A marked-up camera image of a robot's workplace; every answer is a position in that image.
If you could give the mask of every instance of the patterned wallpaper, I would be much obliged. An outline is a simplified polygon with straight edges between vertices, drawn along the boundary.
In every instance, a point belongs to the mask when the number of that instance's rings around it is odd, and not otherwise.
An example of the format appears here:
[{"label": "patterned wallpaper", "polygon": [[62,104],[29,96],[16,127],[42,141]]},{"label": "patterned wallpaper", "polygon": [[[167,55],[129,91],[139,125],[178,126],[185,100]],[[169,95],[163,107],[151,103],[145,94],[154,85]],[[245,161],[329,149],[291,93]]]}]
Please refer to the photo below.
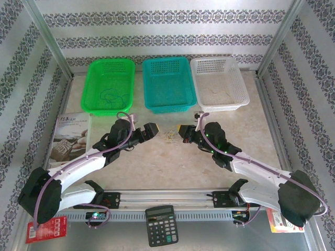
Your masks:
[{"label": "patterned wallpaper", "polygon": [[334,2],[306,0],[263,79],[293,170],[329,206],[317,218],[327,250],[335,250],[334,19]]},{"label": "patterned wallpaper", "polygon": [[0,250],[10,249],[18,195],[43,165],[68,80],[19,0],[0,0]]},{"label": "patterned wallpaper", "polygon": [[292,0],[36,1],[73,72],[93,59],[231,54],[256,70]]}]

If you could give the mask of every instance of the red sticker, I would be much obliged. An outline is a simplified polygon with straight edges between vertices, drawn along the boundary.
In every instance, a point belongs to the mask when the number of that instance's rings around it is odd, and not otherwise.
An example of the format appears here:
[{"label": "red sticker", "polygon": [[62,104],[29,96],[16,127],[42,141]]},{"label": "red sticker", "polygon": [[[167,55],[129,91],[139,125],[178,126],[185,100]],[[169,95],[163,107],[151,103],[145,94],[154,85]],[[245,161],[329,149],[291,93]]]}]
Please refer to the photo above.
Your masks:
[{"label": "red sticker", "polygon": [[34,230],[32,222],[28,223],[26,244],[65,237],[68,229],[66,216],[55,217],[41,224],[37,231]]}]

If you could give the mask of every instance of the tabletop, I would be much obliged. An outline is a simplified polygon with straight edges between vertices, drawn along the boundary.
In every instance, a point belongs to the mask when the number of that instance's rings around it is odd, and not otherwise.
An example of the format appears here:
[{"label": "tabletop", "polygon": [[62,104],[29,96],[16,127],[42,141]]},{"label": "tabletop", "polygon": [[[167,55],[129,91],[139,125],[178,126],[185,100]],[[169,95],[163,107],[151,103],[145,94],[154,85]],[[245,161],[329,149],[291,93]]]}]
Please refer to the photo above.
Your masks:
[{"label": "tabletop", "polygon": [[[250,103],[235,111],[212,112],[206,122],[219,122],[231,144],[241,148],[251,157],[280,168],[275,147],[270,135],[253,72],[243,71]],[[80,106],[86,76],[75,76],[66,107],[66,113],[83,111]],[[228,188],[242,175],[234,174],[217,166],[211,154],[201,152],[196,144],[184,144],[179,135],[171,142],[166,134],[177,133],[179,124],[195,124],[194,112],[153,114],[144,105],[142,72],[135,74],[133,105],[129,113],[137,113],[142,127],[148,122],[159,126],[156,137],[138,144],[131,152],[122,151],[120,158],[95,171],[84,180],[93,180],[104,189],[186,189]],[[92,116],[90,146],[110,131],[116,117]]]}]

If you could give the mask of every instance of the basket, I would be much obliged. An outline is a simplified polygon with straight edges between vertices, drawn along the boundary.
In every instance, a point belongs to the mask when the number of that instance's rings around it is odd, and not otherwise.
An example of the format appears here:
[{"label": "basket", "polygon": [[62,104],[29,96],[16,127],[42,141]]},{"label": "basket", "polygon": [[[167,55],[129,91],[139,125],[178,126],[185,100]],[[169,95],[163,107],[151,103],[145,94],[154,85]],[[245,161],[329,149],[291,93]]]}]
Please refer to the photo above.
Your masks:
[{"label": "basket", "polygon": [[198,103],[203,111],[232,111],[250,102],[234,58],[192,59],[191,69]]},{"label": "basket", "polygon": [[185,57],[145,60],[143,82],[145,105],[153,113],[187,111],[197,103]]},{"label": "basket", "polygon": [[99,59],[90,64],[81,106],[97,116],[128,112],[133,99],[135,64],[130,59]]}]

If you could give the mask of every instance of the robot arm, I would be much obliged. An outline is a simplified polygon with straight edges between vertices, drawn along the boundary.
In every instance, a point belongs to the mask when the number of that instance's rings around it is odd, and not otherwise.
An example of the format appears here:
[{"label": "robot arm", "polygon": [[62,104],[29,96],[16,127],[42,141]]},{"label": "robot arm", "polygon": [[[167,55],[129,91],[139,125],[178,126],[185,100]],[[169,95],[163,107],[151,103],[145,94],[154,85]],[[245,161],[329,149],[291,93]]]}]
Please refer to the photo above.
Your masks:
[{"label": "robot arm", "polygon": [[42,187],[54,174],[64,170],[51,181],[43,193],[37,217],[39,224],[49,221],[58,211],[68,207],[83,203],[100,204],[104,190],[98,184],[91,180],[78,186],[72,186],[72,184],[115,161],[120,156],[121,150],[131,149],[139,143],[150,140],[158,133],[155,123],[147,123],[143,131],[140,128],[133,130],[130,139],[122,147],[88,158],[89,155],[118,146],[126,139],[130,128],[130,121],[119,119],[111,127],[110,133],[106,133],[99,142],[93,145],[92,149],[82,156],[60,167],[49,170],[44,170],[42,167],[35,169],[23,187],[18,203],[33,216]]},{"label": "robot arm", "polygon": [[[304,226],[305,223],[319,209],[320,201],[318,198],[293,184],[286,179],[268,172],[265,169],[254,165],[251,161],[246,162],[237,158],[220,154],[213,151],[212,147],[204,140],[199,131],[199,117],[196,114],[198,125],[182,125],[179,134],[184,143],[196,143],[198,148],[204,152],[212,153],[212,159],[221,168],[231,172],[245,175],[246,179],[239,179],[230,189],[229,197],[238,206],[241,203],[256,203],[265,207],[272,208],[287,218],[296,226]],[[217,122],[211,122],[205,125],[204,132],[208,140],[219,150],[253,160],[240,148],[230,144],[226,140],[226,134]],[[301,171],[290,173],[288,171],[276,169],[267,164],[263,164],[270,170],[274,170],[281,175],[303,184],[316,192],[315,187],[309,177]]]}]

